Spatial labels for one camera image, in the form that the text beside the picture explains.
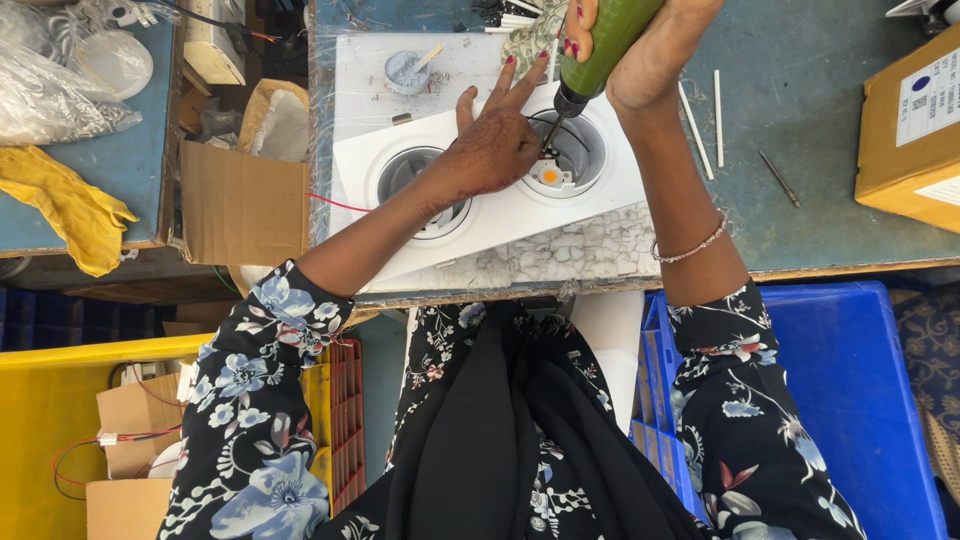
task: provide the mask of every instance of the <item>green screwdriver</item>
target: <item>green screwdriver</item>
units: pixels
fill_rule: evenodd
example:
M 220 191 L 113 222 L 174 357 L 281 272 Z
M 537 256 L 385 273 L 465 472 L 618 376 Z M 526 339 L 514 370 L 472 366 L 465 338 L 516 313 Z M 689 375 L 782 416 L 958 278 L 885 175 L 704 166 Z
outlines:
M 580 116 L 587 103 L 603 93 L 613 69 L 646 30 L 663 1 L 599 0 L 597 20 L 590 31 L 593 36 L 590 58 L 577 62 L 564 57 L 560 89 L 553 100 L 559 117 L 543 142 L 543 152 L 553 143 L 565 119 Z

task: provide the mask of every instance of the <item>yellow cloth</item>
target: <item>yellow cloth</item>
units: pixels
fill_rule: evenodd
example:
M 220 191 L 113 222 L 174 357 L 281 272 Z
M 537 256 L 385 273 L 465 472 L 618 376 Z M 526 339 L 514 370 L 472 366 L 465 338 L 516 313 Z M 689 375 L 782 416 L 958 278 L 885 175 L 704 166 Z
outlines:
M 80 269 L 99 278 L 120 264 L 127 205 L 35 146 L 0 148 L 0 189 L 40 210 Z

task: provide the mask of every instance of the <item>blue circle sticker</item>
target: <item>blue circle sticker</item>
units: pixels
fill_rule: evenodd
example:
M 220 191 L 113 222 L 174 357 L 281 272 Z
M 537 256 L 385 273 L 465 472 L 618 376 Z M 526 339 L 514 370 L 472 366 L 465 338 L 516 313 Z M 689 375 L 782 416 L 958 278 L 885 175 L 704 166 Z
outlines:
M 926 88 L 926 86 L 929 84 L 930 84 L 930 78 L 924 75 L 920 79 L 917 79 L 917 82 L 913 84 L 913 91 L 919 92 L 920 90 L 923 90 L 924 88 Z

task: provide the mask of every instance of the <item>black floral shirt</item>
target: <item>black floral shirt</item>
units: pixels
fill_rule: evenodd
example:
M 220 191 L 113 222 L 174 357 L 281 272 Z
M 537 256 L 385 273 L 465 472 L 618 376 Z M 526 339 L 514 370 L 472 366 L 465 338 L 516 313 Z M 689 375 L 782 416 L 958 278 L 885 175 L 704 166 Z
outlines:
M 287 261 L 259 282 L 201 347 L 196 389 L 183 418 L 184 450 L 159 540 L 382 536 L 384 524 L 362 511 L 364 497 L 376 496 L 375 485 L 330 522 L 326 486 L 308 472 L 317 448 L 300 372 L 340 331 L 351 307 Z M 511 309 L 510 332 L 561 348 L 564 372 L 612 416 L 607 383 L 576 329 L 560 316 L 535 321 L 519 305 Z M 413 313 L 416 327 L 387 471 L 402 452 L 405 426 L 432 385 L 455 376 L 487 311 L 477 303 Z M 800 423 L 753 283 L 717 302 L 670 313 L 685 359 L 671 404 L 694 487 L 711 521 L 709 527 L 697 524 L 703 537 L 864 538 Z M 550 433 L 536 428 L 540 459 L 530 483 L 527 538 L 602 538 L 575 468 Z

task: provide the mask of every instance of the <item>person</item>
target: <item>person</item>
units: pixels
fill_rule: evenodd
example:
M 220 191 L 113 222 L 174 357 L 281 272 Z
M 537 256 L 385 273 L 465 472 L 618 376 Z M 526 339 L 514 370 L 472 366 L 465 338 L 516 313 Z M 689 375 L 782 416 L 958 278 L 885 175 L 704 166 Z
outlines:
M 578 61 L 597 1 L 570 2 L 564 45 Z M 708 524 L 617 428 L 613 407 L 629 404 L 612 402 L 584 338 L 516 302 L 416 309 L 384 476 L 329 520 L 329 494 L 308 472 L 317 447 L 301 370 L 342 329 L 349 298 L 430 218 L 530 169 L 540 140 L 520 110 L 543 55 L 513 87 L 508 63 L 477 118 L 469 88 L 448 150 L 257 283 L 201 347 L 159 540 L 865 538 L 801 424 L 771 321 L 678 116 L 681 69 L 722 4 L 666 0 L 607 84 L 666 257 L 684 356 L 671 406 Z

